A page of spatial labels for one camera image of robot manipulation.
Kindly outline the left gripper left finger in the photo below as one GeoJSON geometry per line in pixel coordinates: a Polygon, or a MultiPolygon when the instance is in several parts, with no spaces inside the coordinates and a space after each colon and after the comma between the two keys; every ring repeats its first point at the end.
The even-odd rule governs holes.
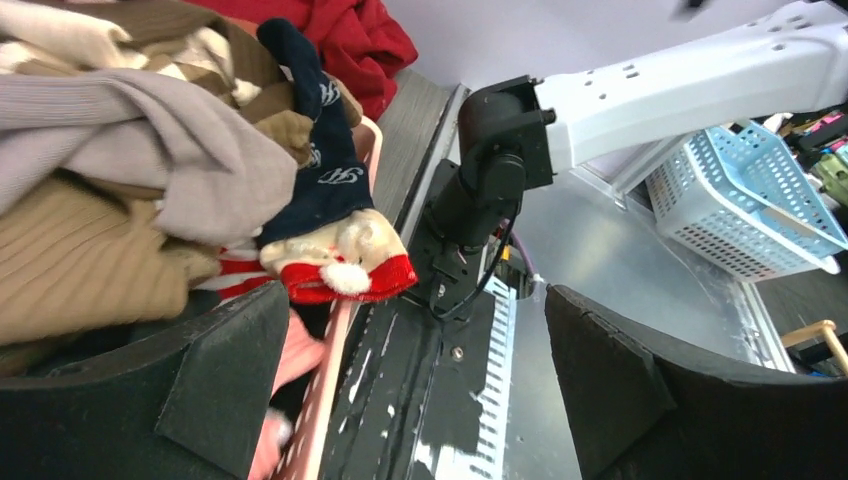
{"type": "Polygon", "coordinates": [[[1,383],[5,479],[244,479],[289,302],[267,283],[52,377],[1,383]]]}

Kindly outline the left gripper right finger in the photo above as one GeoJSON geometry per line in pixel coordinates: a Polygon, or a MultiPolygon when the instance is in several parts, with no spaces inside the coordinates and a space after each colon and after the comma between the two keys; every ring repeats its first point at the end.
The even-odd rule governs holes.
{"type": "Polygon", "coordinates": [[[847,383],[732,359],[547,289],[585,479],[843,479],[847,383]]]}

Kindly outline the navy blue sock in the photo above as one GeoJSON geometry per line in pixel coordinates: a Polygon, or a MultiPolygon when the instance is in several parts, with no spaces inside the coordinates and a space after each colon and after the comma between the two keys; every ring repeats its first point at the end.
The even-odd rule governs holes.
{"type": "Polygon", "coordinates": [[[256,239],[259,261],[297,304],[381,301],[418,276],[391,223],[376,210],[353,129],[361,122],[346,89],[326,74],[312,43],[282,18],[261,24],[260,43],[293,77],[297,113],[312,120],[310,160],[291,202],[256,239]]]}

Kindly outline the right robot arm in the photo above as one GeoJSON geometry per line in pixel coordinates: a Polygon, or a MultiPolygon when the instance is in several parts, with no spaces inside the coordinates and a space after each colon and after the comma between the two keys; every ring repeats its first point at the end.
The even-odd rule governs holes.
{"type": "Polygon", "coordinates": [[[517,77],[461,105],[461,164],[425,207],[438,240],[477,248],[550,185],[610,152],[847,98],[847,10],[796,1],[718,34],[591,70],[517,77]]]}

